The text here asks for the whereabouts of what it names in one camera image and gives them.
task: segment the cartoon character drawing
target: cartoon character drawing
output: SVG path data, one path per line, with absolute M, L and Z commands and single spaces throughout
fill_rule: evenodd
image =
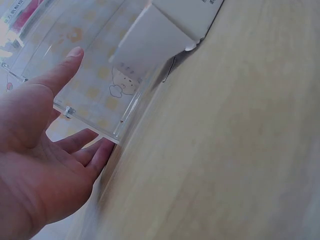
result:
M 109 87 L 111 96 L 122 98 L 123 95 L 133 95 L 138 90 L 140 83 L 133 80 L 115 68 L 112 68 L 113 85 Z
M 59 45 L 62 44 L 66 38 L 73 44 L 79 42 L 83 39 L 83 30 L 79 27 L 72 27 L 67 34 L 60 34 L 58 42 L 52 44 L 50 50 L 52 52 L 55 52 L 58 49 Z
M 14 85 L 12 84 L 12 82 L 8 82 L 6 85 L 6 91 L 11 91 L 12 89 L 14 89 Z

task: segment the wood grain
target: wood grain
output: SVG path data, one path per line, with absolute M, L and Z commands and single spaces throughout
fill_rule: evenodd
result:
M 318 0 L 225 0 L 115 150 L 96 239 L 319 239 L 319 23 Z

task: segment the fingernail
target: fingernail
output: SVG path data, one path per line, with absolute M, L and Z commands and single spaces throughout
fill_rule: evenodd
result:
M 66 56 L 67 58 L 68 57 L 78 57 L 80 56 L 82 53 L 82 48 L 79 47 L 79 46 L 76 46 L 75 48 L 73 48 L 69 53 L 68 55 Z

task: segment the hand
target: hand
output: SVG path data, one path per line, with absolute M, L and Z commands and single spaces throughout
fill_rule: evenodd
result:
M 84 51 L 74 48 L 47 74 L 0 98 L 0 239 L 28 239 L 78 210 L 89 198 L 114 144 L 85 129 L 58 142 L 46 135 L 59 116 L 58 92 L 76 74 Z

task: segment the cartoon face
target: cartoon face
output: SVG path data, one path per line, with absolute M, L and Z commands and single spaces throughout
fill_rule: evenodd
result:
M 117 69 L 112 69 L 113 84 L 110 86 L 110 93 L 113 97 L 121 98 L 124 95 L 133 95 L 138 90 L 139 82 L 133 80 Z

